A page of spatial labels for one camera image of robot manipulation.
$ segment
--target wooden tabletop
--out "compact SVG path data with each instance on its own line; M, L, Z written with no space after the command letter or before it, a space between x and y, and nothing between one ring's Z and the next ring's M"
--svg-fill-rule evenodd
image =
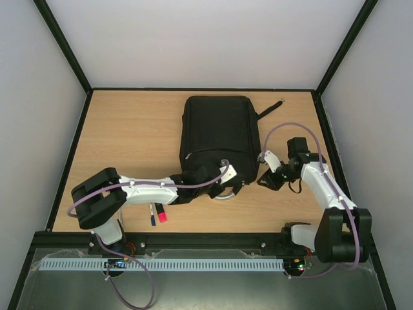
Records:
M280 99L284 104L259 120L263 144L267 133L287 121L301 123L314 131L324 157L327 150L316 110L309 92L203 92L97 90L92 96L53 231L82 231L78 221L66 210L73 203L70 191L106 167L131 178L164 178L181 173L179 146L185 101L193 95L243 95L251 99L260 113ZM283 127L273 133L268 148L280 160L288 161L287 140L307 138L316 152L311 136L298 127ZM261 165L258 178L268 169ZM204 195L185 205L166 205L166 223L151 226L148 204L122 208L126 232L170 233L270 233L279 232L286 222L318 224L322 210L310 189L294 194L284 186L271 191L256 183L245 186L227 201L211 200Z

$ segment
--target pen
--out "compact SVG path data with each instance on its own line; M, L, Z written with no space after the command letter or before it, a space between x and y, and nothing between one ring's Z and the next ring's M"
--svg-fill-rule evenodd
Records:
M155 203L155 208L157 212L157 217L161 223L166 222L168 219L166 218L165 210L163 209L162 203Z
M152 202L149 203L149 210L150 210L150 223L152 224L152 226L156 226L154 208L152 206Z

